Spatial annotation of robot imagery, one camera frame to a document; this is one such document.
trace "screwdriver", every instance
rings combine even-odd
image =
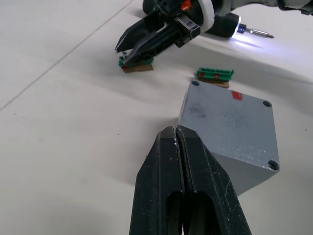
[[[228,13],[225,16],[215,16],[214,19],[212,28],[207,31],[209,34],[231,38],[236,33],[243,34],[246,32],[263,38],[274,38],[273,35],[270,35],[267,32],[248,28],[246,24],[240,23],[241,17],[233,13]]]

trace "screw hole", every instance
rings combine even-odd
[[[191,82],[191,84],[192,84],[192,85],[194,85],[194,86],[198,86],[198,85],[200,85],[200,83],[199,83],[199,82],[197,82],[197,81],[192,81],[192,82]]]
[[[274,160],[269,160],[268,162],[268,166],[272,169],[272,170],[279,170],[279,165],[276,161]]]
[[[272,104],[269,103],[268,101],[263,101],[263,104],[266,106],[266,107],[272,107]]]

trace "red sticker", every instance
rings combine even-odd
[[[243,100],[243,94],[236,91],[231,91],[234,99]]]

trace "white surface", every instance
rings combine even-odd
[[[128,1],[15,2],[0,3],[0,234],[128,234],[136,173],[200,66],[273,103],[281,172],[240,196],[252,234],[312,234],[313,17],[245,7],[275,40],[198,37],[124,74],[114,47],[140,1],[108,22]]]

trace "gray metal box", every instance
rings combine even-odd
[[[237,195],[279,171],[273,111],[268,101],[193,81],[179,125],[198,133],[227,171]]]

